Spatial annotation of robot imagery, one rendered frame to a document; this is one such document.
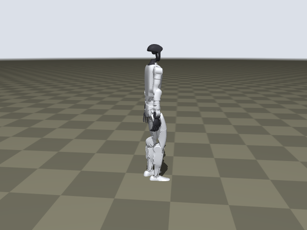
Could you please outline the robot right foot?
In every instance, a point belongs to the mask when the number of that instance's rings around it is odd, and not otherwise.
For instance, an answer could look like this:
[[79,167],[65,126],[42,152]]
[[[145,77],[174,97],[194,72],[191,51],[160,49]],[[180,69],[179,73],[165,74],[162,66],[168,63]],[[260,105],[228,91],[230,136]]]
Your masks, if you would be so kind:
[[169,181],[170,180],[170,178],[162,177],[160,175],[158,178],[155,178],[155,177],[152,175],[149,180],[151,181]]

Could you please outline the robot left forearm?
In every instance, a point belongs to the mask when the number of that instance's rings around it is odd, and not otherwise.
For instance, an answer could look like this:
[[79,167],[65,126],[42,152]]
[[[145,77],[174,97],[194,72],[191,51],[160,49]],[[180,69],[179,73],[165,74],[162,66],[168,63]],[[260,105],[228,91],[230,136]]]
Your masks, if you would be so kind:
[[[145,95],[145,93],[144,93],[144,95]],[[146,96],[145,95],[145,105],[148,103],[148,99],[150,98],[150,96]]]

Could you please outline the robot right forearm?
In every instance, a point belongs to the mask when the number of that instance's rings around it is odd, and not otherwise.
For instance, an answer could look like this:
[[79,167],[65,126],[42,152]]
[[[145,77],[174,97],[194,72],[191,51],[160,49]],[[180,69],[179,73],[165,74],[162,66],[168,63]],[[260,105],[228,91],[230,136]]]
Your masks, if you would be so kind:
[[160,100],[161,100],[161,90],[157,89],[154,93],[154,98],[153,98],[153,111],[156,112],[156,117],[160,116]]

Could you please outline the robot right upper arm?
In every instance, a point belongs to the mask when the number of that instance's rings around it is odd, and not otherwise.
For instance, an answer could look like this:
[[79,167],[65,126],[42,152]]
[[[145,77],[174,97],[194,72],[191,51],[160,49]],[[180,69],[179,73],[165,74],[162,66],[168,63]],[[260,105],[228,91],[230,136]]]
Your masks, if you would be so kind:
[[160,67],[154,67],[153,69],[153,95],[157,89],[159,89],[159,85],[161,84],[161,77],[163,74],[163,69]]

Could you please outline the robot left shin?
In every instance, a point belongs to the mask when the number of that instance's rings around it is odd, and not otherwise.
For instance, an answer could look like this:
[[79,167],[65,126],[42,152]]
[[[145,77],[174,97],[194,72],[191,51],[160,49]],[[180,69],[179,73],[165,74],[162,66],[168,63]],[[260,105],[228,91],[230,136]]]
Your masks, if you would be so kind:
[[153,151],[153,147],[149,147],[146,145],[145,147],[145,151],[146,151],[146,159],[147,159],[147,170],[149,170],[149,172],[153,171],[153,157],[154,157],[154,151]]

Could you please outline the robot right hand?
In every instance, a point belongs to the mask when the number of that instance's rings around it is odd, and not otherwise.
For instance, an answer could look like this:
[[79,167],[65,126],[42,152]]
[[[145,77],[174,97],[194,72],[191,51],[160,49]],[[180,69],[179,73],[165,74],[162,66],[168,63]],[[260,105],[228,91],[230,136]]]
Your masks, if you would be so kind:
[[160,122],[160,116],[157,116],[156,117],[156,112],[153,113],[153,118],[154,118],[154,121],[153,121],[153,127],[150,131],[157,131],[159,130],[159,127],[161,126],[161,122]]

